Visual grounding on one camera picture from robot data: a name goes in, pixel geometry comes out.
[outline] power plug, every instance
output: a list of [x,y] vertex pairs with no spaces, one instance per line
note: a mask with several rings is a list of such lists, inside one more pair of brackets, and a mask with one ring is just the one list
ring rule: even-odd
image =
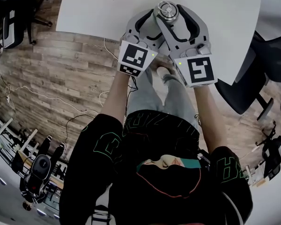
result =
[[6,95],[6,101],[9,103],[9,101],[10,101],[10,95]]

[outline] wooden floor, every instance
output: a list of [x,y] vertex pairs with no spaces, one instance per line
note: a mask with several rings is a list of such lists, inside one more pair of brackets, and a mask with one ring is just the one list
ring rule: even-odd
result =
[[[38,12],[40,17],[53,22],[51,28],[34,25],[34,38],[37,45],[29,45],[27,36],[14,49],[5,50],[0,57],[0,71],[7,84],[13,89],[27,86],[32,91],[52,98],[61,98],[80,111],[101,111],[99,94],[109,90],[116,72],[117,61],[104,48],[103,39],[81,34],[56,32],[56,22],[61,0],[45,1]],[[118,42],[106,40],[107,47],[118,55]],[[155,79],[154,86],[162,99],[166,88]],[[57,99],[48,99],[33,94],[26,88],[12,92],[15,111],[5,100],[6,85],[0,78],[0,118],[7,121],[14,118],[11,126],[15,130],[38,129],[36,139],[42,142],[47,135],[53,136],[54,150],[66,139],[66,123],[74,116],[81,115],[71,106]],[[281,135],[281,84],[269,82],[261,95],[265,100],[274,98],[274,105],[267,119],[262,123],[256,118],[262,108],[257,101],[243,114],[238,115],[211,86],[214,98],[225,118],[228,131],[228,145],[240,157],[242,166],[255,166],[262,160],[261,149],[255,152],[255,142],[264,139],[261,130],[272,127],[277,122],[277,134]],[[196,107],[193,89],[187,89]],[[95,112],[88,112],[92,117]],[[82,116],[69,122],[67,126],[67,150],[63,159],[68,160],[80,131],[92,118]],[[203,136],[200,146],[205,148]]]

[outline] light blue jeans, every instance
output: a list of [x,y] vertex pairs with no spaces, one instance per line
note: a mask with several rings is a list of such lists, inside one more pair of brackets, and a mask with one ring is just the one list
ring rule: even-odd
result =
[[130,93],[127,115],[139,110],[160,111],[180,117],[199,130],[199,124],[195,118],[196,112],[184,85],[173,75],[166,75],[164,82],[169,87],[169,91],[163,106],[161,99],[153,88],[152,71],[148,67],[140,77],[136,78],[138,90]]

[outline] silver metal ring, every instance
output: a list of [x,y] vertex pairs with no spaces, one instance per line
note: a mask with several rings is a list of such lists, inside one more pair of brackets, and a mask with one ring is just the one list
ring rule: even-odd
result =
[[163,10],[161,7],[160,7],[160,4],[161,3],[167,3],[168,5],[169,5],[169,7],[170,7],[170,9],[172,10],[172,5],[169,3],[169,2],[167,2],[167,1],[161,1],[160,3],[158,3],[158,9],[160,10],[160,11],[162,11],[163,13],[170,13],[170,12],[168,12],[168,11],[166,11],[166,10]]

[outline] round metal container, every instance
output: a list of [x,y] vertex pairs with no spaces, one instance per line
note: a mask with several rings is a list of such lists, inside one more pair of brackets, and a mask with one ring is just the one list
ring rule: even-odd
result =
[[169,24],[174,24],[179,17],[179,10],[175,3],[170,1],[161,1],[153,11],[154,17],[160,15]]

